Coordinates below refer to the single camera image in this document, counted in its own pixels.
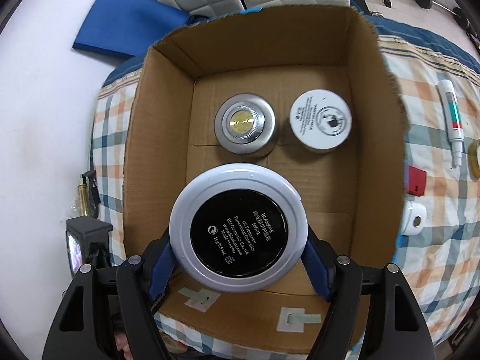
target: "tile floor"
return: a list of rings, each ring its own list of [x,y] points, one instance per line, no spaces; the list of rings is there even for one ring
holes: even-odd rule
[[[365,0],[369,10],[381,12],[387,19],[435,32],[455,43],[480,62],[479,54],[451,13],[436,5],[431,9],[420,8],[415,0],[390,1],[392,8],[387,8],[382,0]]]

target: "silver lid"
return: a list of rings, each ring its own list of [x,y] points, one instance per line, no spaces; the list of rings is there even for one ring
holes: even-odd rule
[[[273,149],[275,114],[270,104],[253,93],[239,93],[226,100],[215,116],[215,135],[236,154],[263,153]]]

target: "green label stripe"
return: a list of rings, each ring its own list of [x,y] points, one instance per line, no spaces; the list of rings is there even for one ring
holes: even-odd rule
[[[457,111],[457,105],[455,103],[448,103],[450,108],[450,115],[452,116],[452,122],[461,123],[460,115]]]

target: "cardboard box wall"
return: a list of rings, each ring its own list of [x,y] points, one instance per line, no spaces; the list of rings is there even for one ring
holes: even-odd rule
[[[328,154],[297,141],[288,116],[302,93],[324,88],[349,104],[349,139]],[[214,117],[240,92],[267,99],[280,138],[265,158],[232,154],[214,134]],[[141,254],[169,223],[183,187],[198,174],[232,162],[255,162],[297,189],[318,237],[358,264],[383,267],[395,251],[402,215],[406,115],[383,63],[376,34],[358,12],[321,5],[285,6],[182,28],[151,47],[136,91],[127,139],[124,230],[128,255]],[[187,274],[170,281],[161,312],[222,340],[264,350],[308,353],[321,324],[277,332],[281,307],[321,314],[302,264],[253,293],[222,293],[203,313],[177,293],[202,285]],[[362,297],[353,341],[368,309]]]

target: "plaid bedsheet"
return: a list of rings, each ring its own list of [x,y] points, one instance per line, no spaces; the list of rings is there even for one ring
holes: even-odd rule
[[[452,168],[451,147],[435,85],[442,79],[453,82],[468,148],[480,138],[480,76],[454,58],[399,37],[380,35],[379,47],[397,78],[409,117],[406,162],[428,174],[425,195],[407,197],[425,205],[426,225],[419,235],[399,235],[394,261],[412,287],[432,340],[438,344],[458,327],[479,291],[480,183],[472,179],[465,155],[462,166]],[[101,198],[99,219],[114,226],[110,247],[115,264],[126,258],[123,163],[140,73],[141,68],[110,80],[100,91],[94,119],[92,155]],[[228,359],[306,358],[232,345],[159,313],[155,319],[171,337],[204,353]]]

